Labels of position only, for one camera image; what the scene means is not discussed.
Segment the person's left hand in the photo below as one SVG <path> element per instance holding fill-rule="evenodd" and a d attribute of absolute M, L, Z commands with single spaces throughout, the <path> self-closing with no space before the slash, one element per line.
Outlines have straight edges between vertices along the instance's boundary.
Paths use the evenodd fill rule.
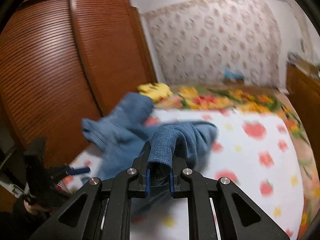
<path fill-rule="evenodd" d="M 51 208 L 44 208 L 39 204 L 30 205 L 26 200 L 23 201 L 23 204 L 25 209 L 32 215 L 37 215 L 39 212 L 48 212 L 51 215 L 54 213 L 54 210 Z"/>

